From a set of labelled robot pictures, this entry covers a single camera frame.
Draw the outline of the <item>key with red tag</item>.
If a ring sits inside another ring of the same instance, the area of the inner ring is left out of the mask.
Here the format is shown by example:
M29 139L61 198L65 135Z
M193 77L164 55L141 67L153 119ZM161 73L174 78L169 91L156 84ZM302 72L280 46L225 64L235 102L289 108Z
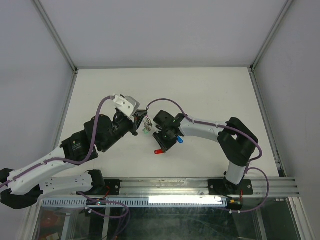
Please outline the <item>key with red tag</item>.
M165 154L165 153L166 153L166 151L163 150L163 149L156 149L156 150L154 151L154 154L155 154L155 155L160 155L160 154Z

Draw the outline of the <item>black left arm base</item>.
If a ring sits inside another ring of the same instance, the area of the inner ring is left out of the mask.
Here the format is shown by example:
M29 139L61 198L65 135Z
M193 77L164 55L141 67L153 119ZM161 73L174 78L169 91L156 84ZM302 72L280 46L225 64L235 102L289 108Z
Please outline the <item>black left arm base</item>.
M91 187L88 191L80 192L86 196L118 196L121 189L120 179L104 179L100 170L89 170L88 174L92 179Z

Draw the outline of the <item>metal keyring with clips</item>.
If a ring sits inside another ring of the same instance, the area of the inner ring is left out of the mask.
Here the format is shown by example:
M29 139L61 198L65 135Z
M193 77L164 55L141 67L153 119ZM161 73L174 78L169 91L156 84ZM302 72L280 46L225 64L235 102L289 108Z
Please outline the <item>metal keyring with clips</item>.
M152 120L149 118L148 113L146 113L144 119L143 119L144 128L148 129L149 132L153 129L153 123Z

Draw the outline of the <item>aluminium frame post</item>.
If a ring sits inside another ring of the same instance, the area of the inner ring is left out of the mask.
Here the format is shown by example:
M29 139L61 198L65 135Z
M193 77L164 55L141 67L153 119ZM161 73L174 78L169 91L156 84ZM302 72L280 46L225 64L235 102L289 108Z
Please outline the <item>aluminium frame post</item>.
M54 150L56 147L59 146L63 127L65 124L67 112L70 106L70 101L72 98L72 94L74 91L75 83L77 80L78 72L79 69L74 63L70 53L68 52L65 44L63 43L63 40L61 39L56 27L54 26L54 23L52 22L48 12L45 9L45 6L43 5L41 0L32 0L31 3L33 4L35 10L37 11L38 15L40 16L43 24L45 25L48 33L50 34L52 40L54 41L57 49L63 56L64 60L66 61L68 68L71 70L71 79L67 83L65 89L66 89L66 94L63 100L63 108L62 112L59 117L59 122L54 134L54 141L52 143L52 150Z
M255 93L255 97L259 106L259 110L262 116L262 120L264 123L264 127L268 136L269 144L272 150L273 158L277 167L277 172L280 177L286 177L287 176L287 171L282 163L280 154L279 154L279 149L276 143L276 139L272 130L272 125L270 122L270 118L268 116L268 111L267 107L264 101L264 96L262 93L261 86L259 84L259 80L257 78L257 69L262 62L264 56L266 55L267 51L271 47L273 41L275 40L279 30L282 27L282 24L285 21L285 18L287 17L288 13L290 12L292 6L295 4L294 0L286 0L284 2L284 5L282 6L278 16L276 17L270 31L268 32L261 48L258 51L258 54L256 55L254 61L252 64L247 68L248 73L251 79L251 83L253 86L253 90Z

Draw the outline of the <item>left aluminium frame post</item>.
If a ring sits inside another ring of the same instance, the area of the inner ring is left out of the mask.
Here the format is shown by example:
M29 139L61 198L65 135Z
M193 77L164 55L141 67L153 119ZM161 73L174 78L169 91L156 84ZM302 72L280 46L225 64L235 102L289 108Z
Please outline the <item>left aluminium frame post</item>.
M56 147L59 146L63 127L65 124L67 112L70 106L70 101L72 98L72 94L74 91L75 83L77 80L78 72L79 69L74 63L70 53L68 52L65 44L63 43L63 40L61 39L56 27L54 26L54 23L52 22L48 12L45 9L45 6L43 5L41 0L32 0L31 3L33 4L35 10L37 11L38 15L40 16L43 24L45 25L48 33L50 34L52 40L54 41L57 49L63 56L64 60L66 61L68 68L71 70L71 79L67 83L65 89L66 89L66 94L63 100L63 108L62 112L59 117L59 122L54 134L54 141L52 143L52 150L54 150Z

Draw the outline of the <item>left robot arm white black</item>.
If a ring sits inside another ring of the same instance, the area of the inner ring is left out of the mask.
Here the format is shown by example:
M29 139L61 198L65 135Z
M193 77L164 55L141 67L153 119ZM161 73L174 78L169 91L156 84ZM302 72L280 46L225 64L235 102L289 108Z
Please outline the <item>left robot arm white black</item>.
M87 170L71 177L55 175L98 158L127 133L137 136L137 130L147 115L137 110L127 117L117 110L113 118L99 114L84 124L84 129L61 142L48 155L19 170L0 171L0 202L14 210L28 208L38 199L72 192L97 195L105 191L106 183L100 170Z

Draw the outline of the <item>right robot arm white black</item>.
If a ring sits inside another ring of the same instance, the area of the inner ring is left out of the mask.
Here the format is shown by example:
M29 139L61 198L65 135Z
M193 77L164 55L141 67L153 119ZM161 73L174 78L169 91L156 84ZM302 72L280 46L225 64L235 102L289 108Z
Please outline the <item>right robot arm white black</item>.
M153 121L158 128L153 137L164 153L179 142L179 137L198 137L218 143L229 164L222 183L213 190L223 196L240 194L245 170L259 140L238 118L205 123L189 120L182 113L174 117L161 110Z

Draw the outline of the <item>key with blue tag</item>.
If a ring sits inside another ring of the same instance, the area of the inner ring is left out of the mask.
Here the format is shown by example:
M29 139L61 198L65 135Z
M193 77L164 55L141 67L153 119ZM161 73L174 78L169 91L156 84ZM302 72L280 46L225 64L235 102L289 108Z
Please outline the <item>key with blue tag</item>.
M182 139L180 136L177 136L177 142L180 143L180 144L182 144L184 141L183 141L183 139Z

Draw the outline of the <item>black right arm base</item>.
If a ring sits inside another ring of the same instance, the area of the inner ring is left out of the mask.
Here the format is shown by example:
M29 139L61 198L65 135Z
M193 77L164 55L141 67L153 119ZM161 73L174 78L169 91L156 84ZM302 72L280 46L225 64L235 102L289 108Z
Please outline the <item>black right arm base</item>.
M211 196L250 196L254 194L252 182L250 179L242 179L239 184L234 184L226 180L226 178L215 178L207 181L208 192Z

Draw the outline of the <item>right aluminium frame post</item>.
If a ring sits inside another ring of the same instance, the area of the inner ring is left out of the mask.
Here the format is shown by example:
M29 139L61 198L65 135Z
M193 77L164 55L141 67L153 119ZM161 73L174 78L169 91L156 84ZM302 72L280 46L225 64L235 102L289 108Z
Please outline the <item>right aluminium frame post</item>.
M264 96L262 93L261 86L259 84L259 80L257 78L257 69L262 62L264 56L266 55L267 51L271 47L273 41L275 40L279 30L282 27L282 24L285 21L285 18L287 17L288 13L290 12L292 6L295 4L294 0L286 0L284 2L284 5L282 6L278 16L276 17L270 31L268 32L261 48L258 51L258 54L256 55L254 61L252 64L247 68L248 73L251 79L251 83L253 86L253 90L255 93L255 97L259 106L259 110L262 116L262 120L264 123L264 127L268 136L269 144L272 150L273 158L277 167L277 172L280 177L286 177L287 176L287 171L282 163L280 154L279 154L279 149L276 143L276 139L272 130L272 125L270 122L270 118L268 116L268 111L267 107L264 101Z

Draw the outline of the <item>aluminium mounting rail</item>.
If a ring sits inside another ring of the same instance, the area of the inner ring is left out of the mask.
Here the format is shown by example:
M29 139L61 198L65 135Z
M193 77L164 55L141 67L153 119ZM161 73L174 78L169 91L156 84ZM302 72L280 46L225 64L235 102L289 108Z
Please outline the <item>aluminium mounting rail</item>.
M300 191L292 177L252 177L253 195L231 197L271 198L298 197ZM123 178L120 179L120 197L148 197L160 195L209 195L207 178Z

